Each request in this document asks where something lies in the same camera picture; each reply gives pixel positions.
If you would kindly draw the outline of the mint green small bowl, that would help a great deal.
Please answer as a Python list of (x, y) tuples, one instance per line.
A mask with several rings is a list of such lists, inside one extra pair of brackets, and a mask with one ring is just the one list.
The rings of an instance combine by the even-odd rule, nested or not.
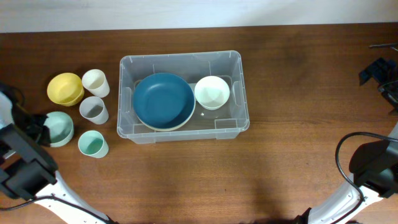
[(50, 147), (61, 147), (66, 145), (74, 135), (74, 124), (72, 118), (61, 111), (47, 113), (44, 125), (49, 129)]

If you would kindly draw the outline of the yellow small bowl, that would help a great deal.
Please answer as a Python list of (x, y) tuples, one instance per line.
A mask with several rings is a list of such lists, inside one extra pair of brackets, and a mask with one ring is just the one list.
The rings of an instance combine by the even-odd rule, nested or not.
[(74, 73), (61, 73), (51, 79), (47, 87), (48, 98), (58, 105), (73, 106), (85, 94), (81, 78)]

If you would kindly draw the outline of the grey cup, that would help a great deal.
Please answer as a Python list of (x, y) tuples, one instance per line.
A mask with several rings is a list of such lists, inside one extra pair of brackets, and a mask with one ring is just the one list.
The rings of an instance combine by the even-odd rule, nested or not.
[(79, 112), (82, 117), (94, 124), (104, 124), (109, 119), (104, 101), (97, 96), (84, 99), (80, 104)]

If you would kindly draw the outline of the cream white cup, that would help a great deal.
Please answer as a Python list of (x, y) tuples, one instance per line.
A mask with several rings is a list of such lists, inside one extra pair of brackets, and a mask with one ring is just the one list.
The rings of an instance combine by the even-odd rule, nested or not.
[(99, 69), (87, 71), (82, 77), (82, 84), (91, 94), (99, 98), (104, 98), (110, 92), (106, 76)]

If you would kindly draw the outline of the dark blue large bowl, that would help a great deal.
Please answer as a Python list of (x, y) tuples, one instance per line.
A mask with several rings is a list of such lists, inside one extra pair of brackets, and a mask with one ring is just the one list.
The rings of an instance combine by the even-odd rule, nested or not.
[(156, 130), (172, 130), (184, 125), (195, 110), (190, 85), (172, 73), (155, 73), (144, 78), (132, 96), (139, 120)]

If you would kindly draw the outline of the cream large bowl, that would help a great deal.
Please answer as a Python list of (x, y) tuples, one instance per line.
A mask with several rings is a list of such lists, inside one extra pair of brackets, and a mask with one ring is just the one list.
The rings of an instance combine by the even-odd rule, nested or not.
[(171, 127), (171, 128), (155, 128), (155, 127), (153, 127), (153, 126), (150, 126), (150, 125), (146, 124), (146, 123), (143, 122), (140, 118), (138, 118), (138, 117), (137, 117), (137, 118), (139, 119), (139, 121), (140, 121), (143, 125), (147, 126), (147, 127), (150, 128), (150, 129), (153, 129), (153, 130), (158, 131), (158, 132), (159, 132), (159, 131), (160, 131), (160, 132), (170, 132), (170, 131), (175, 131), (175, 130), (181, 128), (181, 127), (184, 126), (187, 122), (189, 122), (189, 120), (192, 118), (192, 116), (193, 116), (193, 114), (194, 114), (194, 112), (195, 112), (195, 109), (196, 109), (196, 103), (193, 104), (193, 109), (192, 109), (192, 111), (191, 111), (189, 117), (187, 117), (187, 118), (186, 118), (183, 122), (181, 122), (179, 125), (173, 126), (173, 127)]

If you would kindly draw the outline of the white small bowl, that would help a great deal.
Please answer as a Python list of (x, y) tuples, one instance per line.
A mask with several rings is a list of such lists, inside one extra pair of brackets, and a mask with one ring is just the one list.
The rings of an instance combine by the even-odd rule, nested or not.
[(226, 81), (220, 77), (207, 76), (194, 87), (195, 99), (207, 110), (220, 109), (229, 100), (230, 90)]

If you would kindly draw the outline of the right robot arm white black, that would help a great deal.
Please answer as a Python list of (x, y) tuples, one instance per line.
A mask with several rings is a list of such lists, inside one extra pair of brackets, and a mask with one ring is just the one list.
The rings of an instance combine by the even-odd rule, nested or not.
[[(374, 142), (360, 145), (349, 162), (349, 174), (340, 164), (342, 144), (351, 137), (367, 136)], [(390, 135), (355, 132), (341, 138), (335, 162), (344, 178), (342, 185), (325, 202), (308, 208), (294, 223), (348, 223), (367, 206), (397, 193), (397, 127)]]

